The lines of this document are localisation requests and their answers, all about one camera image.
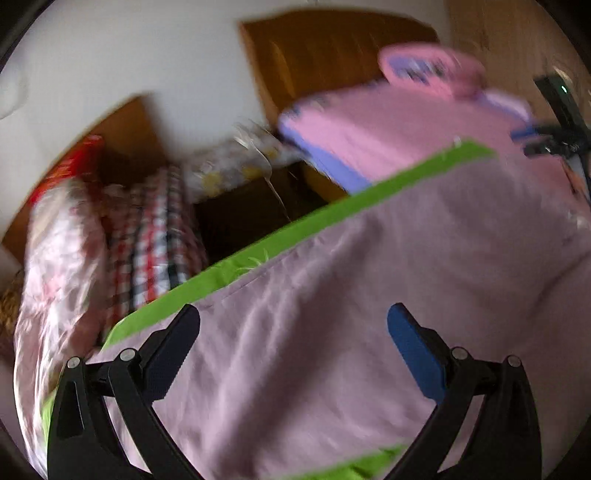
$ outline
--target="green trim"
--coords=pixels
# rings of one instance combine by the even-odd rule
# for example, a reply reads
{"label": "green trim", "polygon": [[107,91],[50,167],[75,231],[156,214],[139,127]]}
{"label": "green trim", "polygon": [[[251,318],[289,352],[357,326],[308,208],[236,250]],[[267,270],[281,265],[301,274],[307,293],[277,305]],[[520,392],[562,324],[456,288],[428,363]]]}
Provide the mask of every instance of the green trim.
{"label": "green trim", "polygon": [[390,468],[405,448],[398,446],[379,450],[378,453],[357,458],[328,470],[293,476],[285,480],[369,480]]}
{"label": "green trim", "polygon": [[[231,257],[221,260],[158,300],[154,300],[152,303],[128,315],[115,325],[103,349],[116,345],[127,337],[165,319],[177,312],[182,305],[194,303],[205,298],[210,293],[224,288],[249,270],[253,270],[271,258],[276,257],[302,240],[319,233],[324,228],[341,222],[361,210],[382,202],[420,180],[445,173],[456,165],[493,155],[495,153],[492,150],[466,141],[457,148],[443,151],[412,169],[403,171],[395,177],[370,187],[355,196],[327,205],[277,230],[257,243],[240,250]],[[49,434],[54,400],[55,393],[52,393],[43,405],[43,429],[46,439]]]}

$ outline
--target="mattress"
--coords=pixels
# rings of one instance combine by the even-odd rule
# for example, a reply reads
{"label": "mattress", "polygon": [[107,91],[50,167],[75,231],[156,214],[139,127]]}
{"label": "mattress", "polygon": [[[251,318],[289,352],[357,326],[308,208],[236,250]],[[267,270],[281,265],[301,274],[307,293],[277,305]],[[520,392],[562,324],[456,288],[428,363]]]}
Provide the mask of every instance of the mattress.
{"label": "mattress", "polygon": [[449,101],[375,82],[316,95],[281,115],[282,135],[349,193],[472,139],[522,155],[509,133],[527,122],[486,101]]}
{"label": "mattress", "polygon": [[194,303],[202,333],[154,409],[204,478],[373,478],[433,409],[385,333],[402,301],[475,358],[520,356],[548,473],[588,415],[574,385],[590,372],[589,219],[531,182],[527,159],[489,154],[466,143],[294,222],[127,317],[90,361],[137,348]]}

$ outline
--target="wooden furniture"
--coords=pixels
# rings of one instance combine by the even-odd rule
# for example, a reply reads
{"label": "wooden furniture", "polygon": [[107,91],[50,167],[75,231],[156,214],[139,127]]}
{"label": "wooden furniture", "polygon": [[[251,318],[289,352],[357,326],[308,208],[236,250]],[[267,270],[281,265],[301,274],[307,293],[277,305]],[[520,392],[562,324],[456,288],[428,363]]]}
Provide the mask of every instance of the wooden furniture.
{"label": "wooden furniture", "polygon": [[477,57],[492,87],[531,104],[540,119],[555,120],[533,78],[558,73],[591,122],[591,75],[569,38],[535,0],[447,0],[453,45]]}
{"label": "wooden furniture", "polygon": [[[48,171],[78,148],[88,135],[101,135],[105,139],[106,155],[98,168],[99,178],[104,184],[118,183],[129,187],[167,164],[146,110],[145,99],[140,96],[131,98],[81,135]],[[30,213],[31,209],[25,202],[2,239],[3,246],[21,265],[24,265]]]}
{"label": "wooden furniture", "polygon": [[297,177],[298,170],[294,164],[271,175],[283,205],[262,178],[194,205],[210,264],[326,205]]}
{"label": "wooden furniture", "polygon": [[[281,112],[302,97],[381,77],[381,48],[438,41],[435,30],[411,18],[357,9],[294,10],[244,21],[239,28],[272,127]],[[311,167],[303,167],[303,174],[327,201],[346,195]]]}

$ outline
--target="lavender blanket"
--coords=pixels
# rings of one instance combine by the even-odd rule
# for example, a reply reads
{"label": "lavender blanket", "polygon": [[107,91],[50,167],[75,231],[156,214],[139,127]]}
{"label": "lavender blanket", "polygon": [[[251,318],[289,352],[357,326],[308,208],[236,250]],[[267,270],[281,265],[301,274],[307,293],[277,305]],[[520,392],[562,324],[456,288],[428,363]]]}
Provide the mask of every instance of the lavender blanket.
{"label": "lavender blanket", "polygon": [[[386,330],[402,301],[450,346],[522,358],[549,473],[590,413],[590,280],[590,224],[574,204],[519,162],[458,166],[198,301],[201,334],[154,409],[208,479],[298,475],[408,445],[434,404]],[[93,361],[139,347],[169,321]]]}

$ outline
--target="black clamp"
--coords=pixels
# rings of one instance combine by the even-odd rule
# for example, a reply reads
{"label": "black clamp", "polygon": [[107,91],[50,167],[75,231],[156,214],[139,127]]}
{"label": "black clamp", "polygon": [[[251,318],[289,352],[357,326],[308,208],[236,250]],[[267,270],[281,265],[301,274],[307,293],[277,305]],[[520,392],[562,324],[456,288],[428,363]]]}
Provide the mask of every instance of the black clamp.
{"label": "black clamp", "polygon": [[[534,397],[521,360],[475,360],[449,349],[398,303],[388,330],[423,394],[436,401],[431,417],[387,480],[540,480],[542,454]],[[460,462],[439,471],[476,395],[480,415]]]}
{"label": "black clamp", "polygon": [[[168,328],[115,360],[87,365],[71,358],[57,390],[48,441],[49,480],[202,480],[152,409],[164,398],[199,335],[197,310],[183,307]],[[388,313],[388,330],[423,394],[436,401],[427,424],[388,480],[540,480],[541,443],[535,403],[516,356],[503,363],[450,350],[402,305]],[[484,395],[461,461],[440,472],[475,395]],[[114,397],[151,473],[132,466],[105,406]]]}
{"label": "black clamp", "polygon": [[[197,309],[185,305],[168,328],[136,351],[86,364],[71,358],[57,389],[48,439],[49,480],[203,480],[152,409],[164,398],[199,335]],[[114,397],[150,473],[132,466],[113,429],[104,397]]]}
{"label": "black clamp", "polygon": [[[525,130],[511,133],[514,141],[539,136],[540,140],[528,143],[523,152],[526,157],[556,155],[565,160],[580,158],[583,180],[587,193],[591,195],[591,177],[589,176],[589,153],[591,152],[591,129],[587,127],[581,111],[564,79],[552,74],[535,79],[535,84],[550,104],[558,125],[532,125]],[[577,192],[571,184],[573,193]]]}

